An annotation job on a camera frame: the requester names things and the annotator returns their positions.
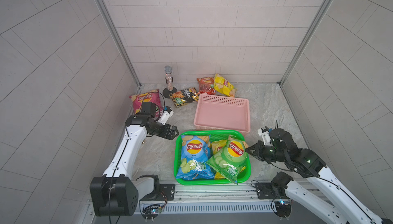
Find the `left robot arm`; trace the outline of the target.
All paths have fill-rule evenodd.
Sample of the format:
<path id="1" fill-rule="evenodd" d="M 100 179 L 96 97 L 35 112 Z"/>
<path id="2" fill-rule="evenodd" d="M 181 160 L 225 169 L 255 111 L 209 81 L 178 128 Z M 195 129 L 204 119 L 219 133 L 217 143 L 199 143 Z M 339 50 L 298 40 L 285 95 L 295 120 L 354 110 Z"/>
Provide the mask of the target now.
<path id="1" fill-rule="evenodd" d="M 165 111 L 155 121 L 151 115 L 134 114 L 126 120 L 123 139 L 114 158 L 103 175 L 93 178 L 90 183 L 96 216 L 131 216 L 141 199 L 161 194 L 158 176 L 144 175 L 133 181 L 132 172 L 139 149 L 148 135 L 167 140 L 179 135 L 177 127 L 167 123 L 172 115 L 172 112 Z"/>

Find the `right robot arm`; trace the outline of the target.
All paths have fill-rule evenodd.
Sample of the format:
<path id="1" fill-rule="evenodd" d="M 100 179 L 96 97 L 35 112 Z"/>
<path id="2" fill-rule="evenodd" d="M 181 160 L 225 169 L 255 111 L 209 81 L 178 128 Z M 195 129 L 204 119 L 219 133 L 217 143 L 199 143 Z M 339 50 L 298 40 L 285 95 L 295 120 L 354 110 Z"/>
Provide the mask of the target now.
<path id="1" fill-rule="evenodd" d="M 277 216 L 289 217 L 291 208 L 279 203 L 281 199 L 291 199 L 327 224 L 391 224 L 392 220 L 381 218 L 368 209 L 354 194 L 351 193 L 334 175 L 324 160 L 314 151 L 300 148 L 292 135 L 281 129 L 264 128 L 259 131 L 261 141 L 245 151 L 258 161 L 273 165 L 284 163 L 281 170 L 270 183 L 268 191 L 273 196 Z M 299 174 L 309 183 L 317 187 L 328 201 L 324 201 L 301 186 L 288 172 Z"/>

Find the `light blue chips bag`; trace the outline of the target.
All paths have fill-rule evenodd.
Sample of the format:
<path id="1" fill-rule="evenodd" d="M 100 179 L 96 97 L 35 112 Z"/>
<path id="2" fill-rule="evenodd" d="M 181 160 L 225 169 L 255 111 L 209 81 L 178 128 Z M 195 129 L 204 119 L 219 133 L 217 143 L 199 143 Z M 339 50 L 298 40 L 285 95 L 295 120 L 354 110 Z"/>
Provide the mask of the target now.
<path id="1" fill-rule="evenodd" d="M 209 135 L 181 135 L 180 164 L 177 167 L 176 179 L 213 180 L 215 173 L 207 163 L 211 157 L 209 146 Z"/>

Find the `pink plastic basket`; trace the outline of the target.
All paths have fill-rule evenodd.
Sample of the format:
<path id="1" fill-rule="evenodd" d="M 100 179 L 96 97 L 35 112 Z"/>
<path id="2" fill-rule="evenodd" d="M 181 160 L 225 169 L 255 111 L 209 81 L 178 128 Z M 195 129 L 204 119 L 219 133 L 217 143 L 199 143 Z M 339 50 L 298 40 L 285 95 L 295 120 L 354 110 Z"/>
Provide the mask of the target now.
<path id="1" fill-rule="evenodd" d="M 247 135 L 251 131 L 249 100 L 202 94 L 193 124 L 200 130 L 236 130 Z"/>

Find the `green plastic basket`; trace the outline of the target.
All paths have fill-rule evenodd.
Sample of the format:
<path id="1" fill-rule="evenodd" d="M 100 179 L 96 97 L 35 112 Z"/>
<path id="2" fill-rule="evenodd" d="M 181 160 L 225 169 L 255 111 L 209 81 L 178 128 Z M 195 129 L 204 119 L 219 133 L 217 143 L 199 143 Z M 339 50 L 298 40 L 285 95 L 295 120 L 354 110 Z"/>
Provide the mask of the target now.
<path id="1" fill-rule="evenodd" d="M 175 178 L 185 186 L 243 183 L 251 176 L 246 148 L 235 130 L 184 132 L 176 142 Z"/>

